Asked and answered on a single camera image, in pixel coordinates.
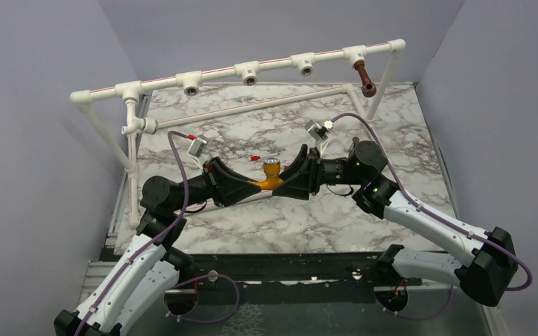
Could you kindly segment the orange water faucet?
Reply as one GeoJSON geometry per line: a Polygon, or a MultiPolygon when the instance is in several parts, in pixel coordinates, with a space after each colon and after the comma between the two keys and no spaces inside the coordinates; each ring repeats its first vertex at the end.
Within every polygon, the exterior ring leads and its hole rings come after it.
{"type": "Polygon", "coordinates": [[[263,181],[250,181],[262,190],[274,190],[283,184],[284,180],[280,178],[281,162],[276,157],[268,157],[263,161],[263,172],[265,179],[263,181]]]}

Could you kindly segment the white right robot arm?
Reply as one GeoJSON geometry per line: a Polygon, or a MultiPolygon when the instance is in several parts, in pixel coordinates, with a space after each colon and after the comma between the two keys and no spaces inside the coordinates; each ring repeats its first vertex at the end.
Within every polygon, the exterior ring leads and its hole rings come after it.
{"type": "Polygon", "coordinates": [[[518,270],[510,233],[500,227],[488,231],[427,206],[383,174],[387,163],[374,141],[356,142],[347,157],[336,159],[324,159],[316,148],[302,146],[272,194],[308,200],[322,185],[357,186],[352,199],[363,212],[402,225],[450,255],[442,260],[433,253],[391,247],[376,266],[382,283],[431,279],[458,286],[477,303],[496,307],[518,270]]]}

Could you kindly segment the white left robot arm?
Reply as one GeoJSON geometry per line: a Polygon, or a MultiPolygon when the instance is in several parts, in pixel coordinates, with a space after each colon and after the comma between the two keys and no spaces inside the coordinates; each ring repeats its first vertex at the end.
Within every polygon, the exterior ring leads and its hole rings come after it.
{"type": "Polygon", "coordinates": [[[227,207],[261,191],[217,157],[192,178],[179,169],[181,183],[162,176],[145,182],[141,200],[145,212],[136,235],[93,293],[75,310],[57,315],[56,335],[126,335],[165,290],[191,281],[189,256],[173,248],[186,224],[186,208],[207,200],[227,207]]]}

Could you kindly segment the brown water faucet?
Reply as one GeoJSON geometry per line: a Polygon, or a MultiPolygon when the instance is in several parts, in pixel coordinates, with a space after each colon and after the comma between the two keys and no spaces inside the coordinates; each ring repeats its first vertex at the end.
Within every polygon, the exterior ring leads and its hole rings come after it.
{"type": "Polygon", "coordinates": [[[360,80],[361,80],[361,92],[364,97],[371,98],[374,97],[378,91],[376,85],[369,77],[366,68],[365,63],[363,60],[359,60],[353,64],[353,68],[357,71],[359,74],[360,80]]]}

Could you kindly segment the red capped white stick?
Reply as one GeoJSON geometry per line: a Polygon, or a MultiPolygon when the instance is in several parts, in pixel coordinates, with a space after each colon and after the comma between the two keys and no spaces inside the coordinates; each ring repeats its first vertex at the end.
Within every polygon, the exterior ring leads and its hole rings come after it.
{"type": "Polygon", "coordinates": [[[266,160],[268,158],[277,158],[279,156],[279,153],[270,153],[266,155],[252,155],[249,157],[249,159],[252,162],[259,161],[259,160],[266,160]]]}

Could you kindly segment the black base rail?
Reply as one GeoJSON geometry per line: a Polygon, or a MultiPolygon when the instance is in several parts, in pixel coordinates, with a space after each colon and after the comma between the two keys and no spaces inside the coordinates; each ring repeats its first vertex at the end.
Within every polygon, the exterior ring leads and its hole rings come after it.
{"type": "Polygon", "coordinates": [[[197,305],[369,303],[375,289],[419,286],[390,265],[388,252],[170,254],[180,287],[163,299],[172,308],[197,305]]]}

